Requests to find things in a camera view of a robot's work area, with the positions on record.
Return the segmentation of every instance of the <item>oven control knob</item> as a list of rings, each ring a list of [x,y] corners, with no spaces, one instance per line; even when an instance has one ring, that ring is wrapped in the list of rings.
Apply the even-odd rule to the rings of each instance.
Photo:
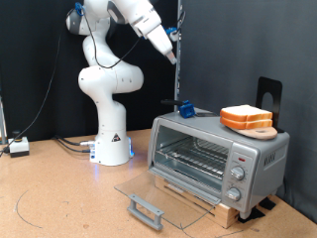
[[[230,188],[227,192],[226,192],[226,196],[228,196],[229,198],[235,200],[235,201],[239,201],[241,198],[241,194],[240,191],[237,190],[235,187]]]
[[[242,180],[245,177],[245,171],[241,167],[234,167],[230,172],[236,180]]]

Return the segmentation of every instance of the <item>black backdrop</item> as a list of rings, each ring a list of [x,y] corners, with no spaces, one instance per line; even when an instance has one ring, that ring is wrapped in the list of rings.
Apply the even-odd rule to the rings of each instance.
[[[278,195],[317,222],[317,1],[182,2],[180,99],[219,113],[255,106],[260,76],[280,80],[290,144]]]
[[[54,134],[73,137],[98,131],[96,107],[77,82],[80,71],[88,67],[82,51],[84,37],[69,33],[64,23],[66,13],[75,2],[16,0],[1,3],[1,93],[9,138],[13,130],[29,126],[42,105],[53,73],[61,29],[52,89],[42,114],[26,136],[30,141],[37,141]],[[155,8],[165,27],[175,23],[176,0],[158,1]],[[138,39],[129,25],[113,24],[110,32],[107,43],[119,58]],[[173,98],[175,66],[144,40],[125,61],[143,71],[145,83],[141,90],[116,94],[114,99],[127,109],[127,130],[151,128],[155,117],[172,110],[159,102]]]

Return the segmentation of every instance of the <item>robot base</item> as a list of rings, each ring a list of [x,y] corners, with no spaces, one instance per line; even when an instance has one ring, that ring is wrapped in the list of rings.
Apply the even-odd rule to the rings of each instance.
[[[126,130],[99,131],[90,147],[90,162],[104,166],[120,166],[130,160],[130,143]]]

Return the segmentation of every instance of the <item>bread slice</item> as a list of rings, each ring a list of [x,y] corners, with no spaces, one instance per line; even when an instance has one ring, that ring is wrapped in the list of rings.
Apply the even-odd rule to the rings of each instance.
[[[239,129],[239,130],[246,130],[246,129],[255,129],[260,127],[271,127],[272,121],[270,119],[252,121],[252,122],[237,122],[233,120],[229,120],[227,118],[221,117],[220,122],[227,127]]]
[[[236,122],[252,122],[272,118],[272,113],[250,105],[226,107],[220,116]]]

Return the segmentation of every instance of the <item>wooden table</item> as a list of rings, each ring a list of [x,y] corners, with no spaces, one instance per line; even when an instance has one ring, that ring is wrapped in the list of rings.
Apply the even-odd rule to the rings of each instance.
[[[148,169],[150,132],[128,133],[136,155],[119,167],[92,164],[55,141],[31,143],[28,157],[3,156],[0,237],[317,237],[316,224],[276,196],[272,211],[261,208],[265,217],[229,229],[205,217],[184,230],[164,220],[162,231],[145,225],[127,211],[129,198],[114,186]]]

